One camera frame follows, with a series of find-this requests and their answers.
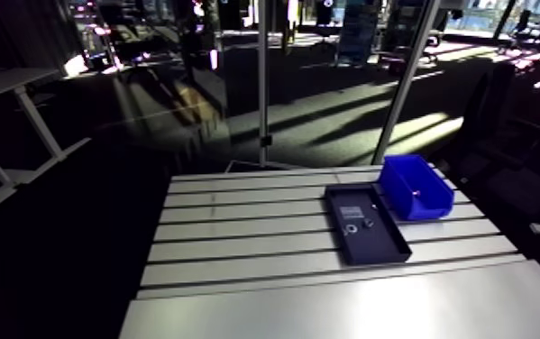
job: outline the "metal pole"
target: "metal pole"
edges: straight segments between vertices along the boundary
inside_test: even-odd
[[[427,0],[427,5],[423,12],[423,17],[421,18],[421,23],[419,24],[419,28],[416,30],[415,41],[413,43],[413,49],[410,53],[410,57],[408,58],[407,69],[404,72],[404,76],[400,80],[400,84],[396,90],[396,95],[394,96],[394,101],[389,109],[388,118],[383,126],[383,131],[381,131],[379,144],[377,145],[377,149],[372,156],[373,165],[380,165],[383,161],[385,150],[389,146],[389,138],[391,137],[391,133],[394,131],[394,126],[398,122],[404,101],[407,99],[410,84],[415,76],[416,66],[419,62],[423,49],[426,47],[427,34],[432,28],[435,14],[438,12],[439,7],[440,0]]]
[[[505,26],[505,23],[508,21],[509,15],[511,14],[511,10],[514,8],[515,3],[516,3],[516,0],[509,0],[508,6],[505,7],[505,11],[503,11],[503,15],[501,15],[501,20],[499,20],[499,24],[497,25],[497,29],[495,30],[495,33],[492,36],[492,39],[496,41],[499,40],[501,31],[503,31],[503,27]]]
[[[265,167],[268,160],[268,84],[266,79],[268,52],[268,6],[266,0],[259,0],[259,163]]]

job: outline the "office furniture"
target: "office furniture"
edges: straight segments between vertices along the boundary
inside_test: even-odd
[[[50,77],[56,73],[55,69],[0,69],[0,94],[9,91],[14,93],[19,105],[50,154],[50,159],[36,170],[3,169],[0,165],[0,181],[3,184],[0,187],[0,203],[15,192],[15,185],[33,181],[57,162],[66,159],[70,153],[89,140],[88,138],[83,139],[62,150],[25,90],[24,86],[28,83]]]
[[[325,186],[380,170],[174,177],[121,338],[539,337],[540,267],[448,179],[451,214],[397,221],[408,262],[343,264]]]

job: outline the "blue storage box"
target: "blue storage box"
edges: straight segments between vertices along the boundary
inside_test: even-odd
[[[401,219],[437,219],[453,209],[453,190],[418,155],[385,157],[379,183]]]

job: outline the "black plastic tray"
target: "black plastic tray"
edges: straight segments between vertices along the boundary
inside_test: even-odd
[[[372,184],[327,186],[325,203],[346,263],[404,262],[412,254]]]

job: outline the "office chair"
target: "office chair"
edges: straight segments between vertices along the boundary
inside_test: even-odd
[[[499,63],[474,88],[463,114],[463,124],[443,151],[443,160],[463,185],[475,185],[502,168],[521,169],[540,140],[540,126],[509,117],[508,91],[515,66]],[[469,156],[479,160],[469,164]]]
[[[498,54],[505,54],[508,50],[520,50],[521,45],[528,41],[536,43],[539,37],[532,34],[535,28],[528,27],[530,14],[531,12],[527,9],[522,11],[516,26],[508,33],[511,41],[499,45]]]
[[[316,27],[313,32],[322,37],[322,40],[310,46],[310,50],[314,47],[320,47],[321,50],[336,50],[336,47],[326,39],[334,32],[334,27],[329,24],[333,19],[333,1],[316,1]]]

